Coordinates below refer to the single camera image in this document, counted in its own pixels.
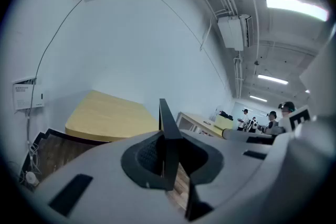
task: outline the dark wood floor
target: dark wood floor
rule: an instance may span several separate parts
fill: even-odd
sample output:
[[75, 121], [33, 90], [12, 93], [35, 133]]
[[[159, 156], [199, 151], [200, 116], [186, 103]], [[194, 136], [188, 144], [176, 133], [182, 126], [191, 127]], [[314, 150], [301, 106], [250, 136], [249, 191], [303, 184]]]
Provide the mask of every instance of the dark wood floor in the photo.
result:
[[[95, 145], [82, 144], [54, 135], [48, 136], [47, 139], [42, 139], [38, 146], [39, 170], [41, 174], [37, 174], [36, 177], [40, 182], [85, 151], [95, 147]], [[167, 191], [166, 195], [176, 210], [184, 214], [188, 194], [189, 178], [183, 167], [179, 164], [174, 189]]]

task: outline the air conditioner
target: air conditioner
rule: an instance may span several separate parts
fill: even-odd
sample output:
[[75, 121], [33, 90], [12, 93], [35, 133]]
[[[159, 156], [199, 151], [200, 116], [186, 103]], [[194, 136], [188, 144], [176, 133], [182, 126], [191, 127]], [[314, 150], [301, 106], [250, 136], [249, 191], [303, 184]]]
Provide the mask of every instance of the air conditioner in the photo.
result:
[[246, 14], [238, 16], [221, 17], [218, 27], [222, 34], [226, 48], [244, 50], [244, 47], [253, 44], [252, 17]]

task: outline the white ceiling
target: white ceiling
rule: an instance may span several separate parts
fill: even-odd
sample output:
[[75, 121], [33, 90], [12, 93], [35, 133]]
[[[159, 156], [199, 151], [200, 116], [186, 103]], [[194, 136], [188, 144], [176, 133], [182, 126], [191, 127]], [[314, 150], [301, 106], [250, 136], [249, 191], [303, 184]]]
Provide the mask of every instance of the white ceiling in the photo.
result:
[[[222, 9], [219, 0], [209, 0], [214, 10]], [[293, 101], [296, 106], [307, 103], [309, 95], [299, 75], [323, 47], [330, 26], [305, 14], [267, 8], [265, 0], [256, 0], [260, 45], [257, 57], [257, 27], [252, 0], [235, 0], [238, 12], [253, 18], [254, 45], [244, 50], [244, 83], [242, 98], [255, 95], [267, 99], [270, 105]], [[258, 59], [256, 75], [266, 74], [288, 80], [285, 86], [253, 76], [254, 62]]]

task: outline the fluorescent light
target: fluorescent light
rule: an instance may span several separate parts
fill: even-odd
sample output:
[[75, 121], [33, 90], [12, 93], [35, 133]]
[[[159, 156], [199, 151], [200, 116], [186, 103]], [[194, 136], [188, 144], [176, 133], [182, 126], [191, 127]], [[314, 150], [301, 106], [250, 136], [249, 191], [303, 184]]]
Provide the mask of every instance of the fluorescent light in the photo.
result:
[[266, 3], [269, 8], [281, 8], [304, 13], [324, 22], [328, 18], [328, 12], [325, 9], [299, 0], [266, 0]]
[[287, 85], [288, 84], [288, 81], [286, 80], [282, 80], [282, 79], [276, 79], [276, 78], [272, 78], [272, 77], [269, 77], [269, 76], [265, 76], [265, 75], [258, 75], [258, 78], [259, 79], [267, 79], [267, 80], [271, 80], [271, 81], [274, 81], [274, 82], [277, 82], [277, 83], [281, 83], [281, 84], [284, 84], [284, 85]]
[[255, 96], [252, 96], [252, 95], [250, 95], [250, 97], [253, 98], [253, 99], [260, 100], [260, 101], [262, 101], [262, 102], [267, 102], [267, 100], [262, 99], [262, 98], [259, 98], [259, 97], [255, 97]]

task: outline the wooden table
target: wooden table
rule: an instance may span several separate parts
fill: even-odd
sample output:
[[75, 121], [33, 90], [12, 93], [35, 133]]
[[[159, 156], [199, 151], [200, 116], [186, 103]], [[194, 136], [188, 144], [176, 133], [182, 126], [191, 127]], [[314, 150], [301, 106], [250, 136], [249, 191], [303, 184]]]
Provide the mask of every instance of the wooden table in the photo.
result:
[[105, 142], [158, 129], [158, 121], [142, 104], [99, 91], [89, 92], [65, 125], [68, 135]]
[[197, 114], [191, 114], [191, 113], [184, 113], [184, 112], [180, 112], [180, 116], [177, 119], [177, 126], [179, 129], [183, 128], [182, 125], [182, 121], [183, 120], [187, 120], [188, 122], [192, 123], [191, 128], [188, 128], [190, 131], [195, 131], [195, 129], [198, 127], [201, 130], [203, 130], [204, 132], [215, 136], [215, 137], [220, 137], [222, 138], [222, 131], [220, 128], [217, 128], [215, 126], [215, 122], [208, 120], [200, 115]]

